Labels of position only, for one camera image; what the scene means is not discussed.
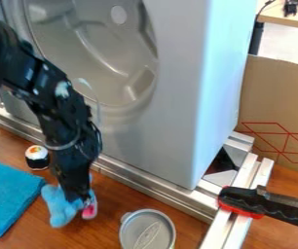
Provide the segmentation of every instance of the stuffed toy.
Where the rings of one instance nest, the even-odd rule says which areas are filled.
[[[64,227],[74,219],[80,210],[82,210],[82,218],[85,220],[93,219],[97,214],[97,201],[93,190],[90,190],[92,202],[88,206],[80,198],[69,202],[65,198],[61,186],[45,185],[41,193],[49,207],[52,228]]]

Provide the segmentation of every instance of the black handle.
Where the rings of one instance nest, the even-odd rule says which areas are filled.
[[[256,190],[224,188],[218,197],[220,207],[252,218],[263,215],[298,226],[298,198],[271,194],[262,186]]]

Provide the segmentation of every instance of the metal can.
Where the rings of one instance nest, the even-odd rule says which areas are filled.
[[[119,239],[123,249],[173,249],[175,227],[164,213],[141,209],[122,217]]]

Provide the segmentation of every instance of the blue cloth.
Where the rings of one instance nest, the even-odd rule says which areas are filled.
[[[40,194],[43,178],[0,163],[0,237]]]

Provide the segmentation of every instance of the washing machine drum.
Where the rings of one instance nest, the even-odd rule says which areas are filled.
[[[70,80],[85,79],[89,86],[75,88],[107,116],[128,116],[148,100],[157,50],[140,0],[25,0],[23,7],[37,51]]]

